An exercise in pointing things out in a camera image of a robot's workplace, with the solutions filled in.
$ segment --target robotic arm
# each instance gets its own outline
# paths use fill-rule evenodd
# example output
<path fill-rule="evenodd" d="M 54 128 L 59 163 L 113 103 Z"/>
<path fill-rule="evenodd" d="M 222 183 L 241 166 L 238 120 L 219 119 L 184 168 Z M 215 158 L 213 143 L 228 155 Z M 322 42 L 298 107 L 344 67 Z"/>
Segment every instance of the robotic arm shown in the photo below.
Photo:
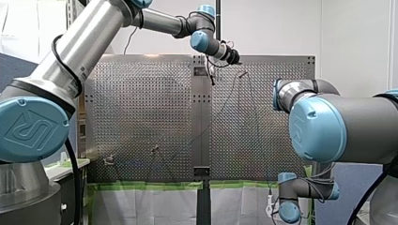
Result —
<path fill-rule="evenodd" d="M 54 132 L 46 133 L 47 136 L 52 136 L 51 142 L 41 138 L 43 143 L 36 151 L 32 151 L 30 147 L 19 146 L 20 152 L 16 153 L 15 148 L 11 148 L 13 144 L 0 144 L 2 150 L 0 160 L 5 162 L 36 161 L 50 156 L 62 146 L 68 133 L 68 120 L 75 111 L 73 100 L 82 93 L 83 83 L 123 26 L 136 25 L 140 28 L 171 34 L 175 38 L 191 36 L 191 46 L 199 53 L 224 60 L 231 65 L 238 63 L 238 52 L 213 37 L 215 31 L 213 7 L 200 6 L 197 11 L 190 14 L 189 18 L 183 18 L 147 9 L 150 3 L 151 0 L 94 0 L 90 2 L 66 34 L 54 43 L 54 53 L 49 53 L 29 77 L 15 79 L 6 88 L 0 97 L 2 118 L 17 109 L 21 111 L 30 109 L 32 100 L 36 102 L 35 107 L 39 110 L 39 112 L 38 110 L 34 112 L 53 121 L 52 126 L 58 128 Z M 16 97 L 41 98 L 23 100 Z M 2 126 L 0 134 L 2 131 L 7 133 L 8 128 L 13 126 L 11 121 L 17 120 L 8 116 L 10 124 Z M 41 126 L 46 127 L 51 123 L 44 124 Z"/>
<path fill-rule="evenodd" d="M 238 63 L 238 52 L 213 37 L 213 7 L 201 6 L 184 18 L 147 9 L 151 2 L 90 1 L 65 35 L 54 40 L 53 52 L 35 71 L 13 80 L 0 95 L 0 220 L 5 224 L 60 224 L 60 187 L 49 183 L 40 160 L 65 143 L 74 99 L 121 27 L 191 36 L 191 46 L 199 53 Z"/>
<path fill-rule="evenodd" d="M 301 158 L 317 163 L 384 165 L 396 158 L 398 91 L 375 97 L 340 97 L 328 82 L 304 80 L 277 81 L 273 93 L 274 109 L 290 113 L 289 134 Z M 318 193 L 325 199 L 339 197 L 338 186 L 332 180 L 329 184 L 302 180 L 290 172 L 279 175 L 279 213 L 287 223 L 299 221 L 297 197 L 320 199 Z"/>

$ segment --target metal post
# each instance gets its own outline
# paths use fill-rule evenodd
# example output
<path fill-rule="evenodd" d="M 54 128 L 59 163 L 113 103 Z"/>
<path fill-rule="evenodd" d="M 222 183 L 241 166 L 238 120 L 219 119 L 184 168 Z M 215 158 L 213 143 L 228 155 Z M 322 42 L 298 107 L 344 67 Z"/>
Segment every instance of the metal post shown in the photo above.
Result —
<path fill-rule="evenodd" d="M 222 0 L 216 0 L 216 39 L 222 40 Z"/>

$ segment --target black cable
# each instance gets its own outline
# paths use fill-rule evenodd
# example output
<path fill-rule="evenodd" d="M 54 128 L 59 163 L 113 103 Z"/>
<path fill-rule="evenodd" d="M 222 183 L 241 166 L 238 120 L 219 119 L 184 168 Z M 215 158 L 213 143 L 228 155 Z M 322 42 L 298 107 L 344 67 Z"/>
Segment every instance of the black cable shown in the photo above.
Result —
<path fill-rule="evenodd" d="M 127 42 L 127 45 L 126 45 L 126 47 L 125 47 L 125 51 L 123 52 L 123 54 L 126 54 L 126 50 L 127 50 L 127 48 L 129 47 L 129 45 L 130 45 L 131 37 L 135 34 L 135 32 L 137 31 L 137 29 L 138 29 L 138 26 L 136 26 L 135 29 L 134 29 L 134 30 L 132 31 L 132 33 L 130 34 L 130 36 L 129 36 L 129 41 Z"/>
<path fill-rule="evenodd" d="M 65 141 L 65 146 L 67 147 L 67 152 L 70 158 L 70 163 L 72 164 L 73 179 L 74 179 L 74 190 L 75 190 L 75 214 L 73 224 L 80 224 L 80 213 L 82 212 L 82 200 L 81 200 L 81 183 L 80 183 L 80 173 L 79 167 L 77 165 L 77 159 L 74 155 L 73 147 L 70 144 L 69 138 Z"/>
<path fill-rule="evenodd" d="M 214 85 L 216 85 L 216 83 L 214 83 L 214 78 L 213 78 L 213 75 L 210 73 L 210 67 L 208 66 L 208 63 L 206 64 L 206 66 L 207 66 L 207 75 L 211 80 L 211 85 L 214 86 Z"/>
<path fill-rule="evenodd" d="M 177 18 L 181 18 L 182 20 L 185 21 L 185 28 L 187 29 L 188 33 L 190 33 L 190 35 L 192 34 L 192 30 L 191 30 L 191 26 L 188 23 L 188 19 L 184 16 L 176 16 Z"/>
<path fill-rule="evenodd" d="M 214 116 L 214 119 L 212 119 L 212 120 L 215 120 L 215 118 L 217 118 L 218 116 L 220 116 L 220 115 L 223 113 L 223 110 L 224 110 L 226 104 L 228 103 L 229 99 L 231 98 L 232 94 L 234 93 L 236 80 L 237 80 L 237 76 L 235 76 L 235 78 L 234 78 L 234 80 L 233 80 L 233 82 L 232 82 L 231 92 L 229 93 L 227 99 L 226 99 L 225 102 L 223 103 L 222 108 L 221 108 L 220 111 Z M 173 160 L 176 158 L 176 156 L 178 156 L 178 155 L 179 155 L 182 151 L 184 151 L 188 146 L 191 146 L 191 144 L 192 144 L 194 141 L 196 141 L 198 138 L 202 137 L 202 135 L 203 135 L 210 127 L 211 127 L 211 124 L 209 124 L 198 136 L 196 136 L 196 137 L 193 138 L 190 142 L 188 142 L 188 144 L 187 144 L 185 147 L 181 148 L 179 151 L 177 151 L 176 153 L 174 153 L 174 154 L 167 160 L 167 162 L 165 161 L 165 162 L 163 163 L 163 165 L 166 165 L 166 163 L 169 163 L 169 162 L 173 161 Z"/>
<path fill-rule="evenodd" d="M 389 94 L 380 94 L 375 96 L 377 98 L 386 98 L 389 99 L 390 101 L 396 103 L 398 105 L 398 99 Z M 372 183 L 372 185 L 366 190 L 366 192 L 362 195 L 362 198 L 360 198 L 360 201 L 358 202 L 357 206 L 355 207 L 354 211 L 352 211 L 351 216 L 349 217 L 349 220 L 347 222 L 347 225 L 352 225 L 353 222 L 355 221 L 355 218 L 357 216 L 357 213 L 360 211 L 362 206 L 366 203 L 366 201 L 369 199 L 369 196 L 375 191 L 375 189 L 381 184 L 381 182 L 389 175 L 391 170 L 394 168 L 394 166 L 398 163 L 398 155 L 395 155 L 395 157 L 392 159 L 390 165 L 386 168 L 383 173 L 381 173 L 377 179 Z"/>
<path fill-rule="evenodd" d="M 255 126 L 256 126 L 257 141 L 260 144 L 261 151 L 264 153 L 264 158 L 266 158 L 267 157 L 266 151 L 265 151 L 263 143 L 261 142 L 261 139 L 260 139 L 260 121 L 259 121 L 257 107 L 255 106 L 255 102 L 254 102 L 252 81 L 250 79 L 250 75 L 249 74 L 247 74 L 247 77 L 248 77 L 248 82 L 249 82 L 250 97 L 252 99 L 252 105 L 254 107 L 254 113 L 255 113 Z M 272 186 L 270 184 L 270 176 L 269 176 L 268 165 L 266 166 L 266 179 L 267 179 L 267 183 L 268 183 L 268 189 L 271 190 Z"/>
<path fill-rule="evenodd" d="M 211 19 L 208 15 L 206 15 L 204 12 L 200 12 L 200 11 L 192 11 L 192 12 L 190 12 L 190 14 L 189 14 L 189 17 L 193 14 L 193 13 L 195 13 L 195 14 L 198 14 L 198 15 L 201 15 L 201 16 L 203 16 L 203 17 L 205 17 L 212 25 L 213 25 L 213 29 L 215 29 L 216 28 L 216 24 L 214 23 L 214 20 L 213 19 Z"/>
<path fill-rule="evenodd" d="M 278 200 L 279 200 L 279 196 L 276 198 L 275 203 L 272 205 L 272 210 L 271 210 L 271 218 L 272 218 L 272 223 L 273 223 L 274 225 L 276 225 L 276 222 L 275 222 L 275 219 L 274 219 L 273 216 L 274 216 L 274 214 L 279 213 L 279 211 L 274 212 L 274 210 L 275 210 L 275 204 L 278 202 Z"/>
<path fill-rule="evenodd" d="M 207 61 L 208 61 L 213 67 L 215 67 L 215 68 L 226 68 L 226 67 L 229 67 L 229 66 L 230 66 L 229 64 L 223 65 L 223 66 L 218 66 L 218 65 L 214 64 L 213 62 L 211 62 L 211 61 L 208 59 L 208 54 L 206 55 L 206 59 L 207 59 Z"/>
<path fill-rule="evenodd" d="M 59 56 L 58 52 L 56 51 L 56 42 L 58 41 L 58 39 L 60 39 L 62 37 L 62 35 L 59 35 L 57 37 L 54 38 L 53 40 L 53 44 L 51 46 L 51 49 L 53 51 L 53 54 L 56 58 L 56 61 L 58 61 L 58 63 L 62 66 L 62 68 L 64 70 L 66 70 L 70 76 L 73 77 L 73 79 L 75 80 L 76 84 L 77 84 L 77 94 L 75 97 L 78 97 L 82 92 L 83 92 L 83 85 L 82 82 L 80 81 L 79 77 L 73 72 L 73 70 L 68 67 L 68 65 L 66 65 L 64 63 L 64 61 L 62 61 L 61 57 Z"/>

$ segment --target green tape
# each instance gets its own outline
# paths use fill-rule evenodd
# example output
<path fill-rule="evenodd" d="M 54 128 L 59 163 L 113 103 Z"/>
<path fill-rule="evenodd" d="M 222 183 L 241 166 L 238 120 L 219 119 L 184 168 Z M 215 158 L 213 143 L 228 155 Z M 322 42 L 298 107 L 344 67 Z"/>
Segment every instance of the green tape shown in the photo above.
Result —
<path fill-rule="evenodd" d="M 249 181 L 249 180 L 228 180 L 228 181 L 210 181 L 211 189 L 228 189 L 228 188 L 278 188 L 277 182 L 267 181 Z"/>
<path fill-rule="evenodd" d="M 81 165 L 81 164 L 83 164 L 83 163 L 85 163 L 85 162 L 88 162 L 88 161 L 89 161 L 89 159 L 86 159 L 86 158 L 79 158 L 79 159 L 77 159 L 77 164 L 78 164 L 78 165 Z M 70 167 L 72 167 L 72 164 L 70 163 L 70 160 L 64 161 L 64 162 L 61 164 L 61 167 L 70 168 Z"/>
<path fill-rule="evenodd" d="M 89 184 L 94 191 L 103 190 L 196 190 L 202 189 L 202 182 L 151 183 L 140 181 L 117 181 L 115 183 Z"/>

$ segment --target end effector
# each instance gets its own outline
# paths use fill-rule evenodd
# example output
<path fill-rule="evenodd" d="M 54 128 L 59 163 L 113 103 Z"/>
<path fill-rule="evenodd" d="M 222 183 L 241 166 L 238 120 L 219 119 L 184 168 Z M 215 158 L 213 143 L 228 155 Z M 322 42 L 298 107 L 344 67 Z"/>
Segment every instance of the end effector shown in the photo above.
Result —
<path fill-rule="evenodd" d="M 237 50 L 229 47 L 224 41 L 214 38 L 215 32 L 215 10 L 214 7 L 203 5 L 195 12 L 190 13 L 188 19 L 179 18 L 182 23 L 181 32 L 174 36 L 183 38 L 191 35 L 191 47 L 199 53 L 204 53 L 230 65 L 239 62 Z"/>

